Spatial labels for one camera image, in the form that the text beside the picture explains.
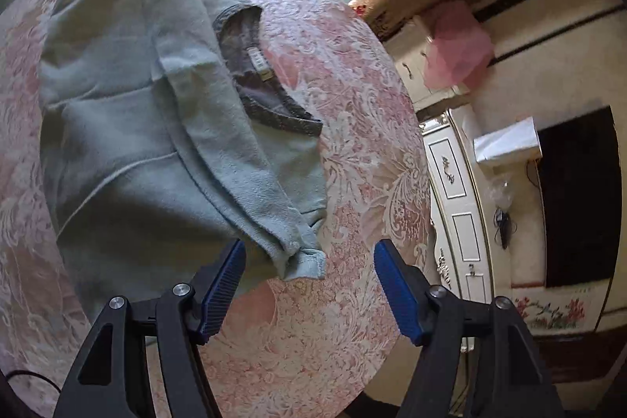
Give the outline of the light green fleece sweater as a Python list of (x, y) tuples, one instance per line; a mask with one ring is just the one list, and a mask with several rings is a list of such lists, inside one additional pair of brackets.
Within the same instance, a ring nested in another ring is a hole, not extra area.
[(39, 65), (43, 193), (95, 318), (159, 296), (245, 243), (241, 288), (320, 279), (300, 208), (322, 124), (260, 50), (249, 0), (56, 0)]

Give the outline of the white ornate tv cabinet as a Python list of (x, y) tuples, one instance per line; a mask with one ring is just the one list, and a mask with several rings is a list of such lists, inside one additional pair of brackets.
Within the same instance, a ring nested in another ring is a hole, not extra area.
[(485, 135), (469, 105), (449, 109), (419, 124), (431, 192), (437, 270), (443, 285), (457, 296), (489, 303), (496, 296), (512, 299), (511, 250), (495, 239), (497, 209), (490, 180), (506, 165), (490, 168), (475, 160), (473, 141)]

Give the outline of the red floral calendar picture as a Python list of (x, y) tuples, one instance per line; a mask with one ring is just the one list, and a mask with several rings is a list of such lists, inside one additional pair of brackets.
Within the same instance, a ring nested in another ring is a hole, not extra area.
[(532, 335), (588, 333), (600, 320), (609, 285), (602, 280), (560, 288), (516, 288), (512, 302)]

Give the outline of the pink white lace tablecloth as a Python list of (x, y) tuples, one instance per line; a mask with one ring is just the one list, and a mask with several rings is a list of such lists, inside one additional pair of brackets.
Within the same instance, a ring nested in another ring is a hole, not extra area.
[[(56, 0), (1, 15), (1, 367), (50, 415), (89, 323), (55, 244), (39, 173), (38, 65)], [(418, 122), (391, 58), (342, 0), (250, 0), (260, 53), (322, 124), (324, 181), (300, 208), (326, 256), (321, 280), (247, 285), (201, 351), (227, 417), (331, 417), (390, 358), (399, 337), (372, 250), (391, 239), (422, 264), (428, 177)]]

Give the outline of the clear plastic wrap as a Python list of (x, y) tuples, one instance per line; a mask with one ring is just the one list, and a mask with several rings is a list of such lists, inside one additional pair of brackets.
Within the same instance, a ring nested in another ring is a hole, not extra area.
[(495, 174), (490, 180), (490, 197), (496, 208), (508, 211), (515, 198), (515, 187), (511, 173)]

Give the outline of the white paper bag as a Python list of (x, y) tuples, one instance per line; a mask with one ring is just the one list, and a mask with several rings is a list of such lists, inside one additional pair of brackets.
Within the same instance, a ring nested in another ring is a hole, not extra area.
[(473, 148), (475, 160), (490, 168), (542, 158), (542, 148), (533, 117), (475, 138)]

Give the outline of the white ornate drawer chest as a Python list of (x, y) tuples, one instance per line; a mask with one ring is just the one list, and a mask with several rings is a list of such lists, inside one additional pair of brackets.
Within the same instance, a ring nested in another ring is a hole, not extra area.
[(425, 85), (427, 51), (432, 41), (433, 38), (423, 20), (415, 16), (384, 42), (384, 48), (400, 74), (415, 111), (452, 101), (457, 96), (465, 96), (470, 92), (463, 84), (443, 89), (429, 88)]

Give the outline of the pink cloth on chest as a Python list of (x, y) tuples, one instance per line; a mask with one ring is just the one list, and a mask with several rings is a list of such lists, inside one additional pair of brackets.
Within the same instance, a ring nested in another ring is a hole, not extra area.
[(430, 37), (424, 84), (436, 90), (460, 85), (476, 88), (494, 57), (494, 45), (470, 6), (461, 0), (444, 2), (423, 21)]

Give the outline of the black wall television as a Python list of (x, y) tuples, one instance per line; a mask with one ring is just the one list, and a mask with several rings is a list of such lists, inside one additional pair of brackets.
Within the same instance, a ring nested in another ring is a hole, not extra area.
[(538, 163), (548, 288), (613, 276), (622, 229), (622, 173), (611, 108), (541, 129)]

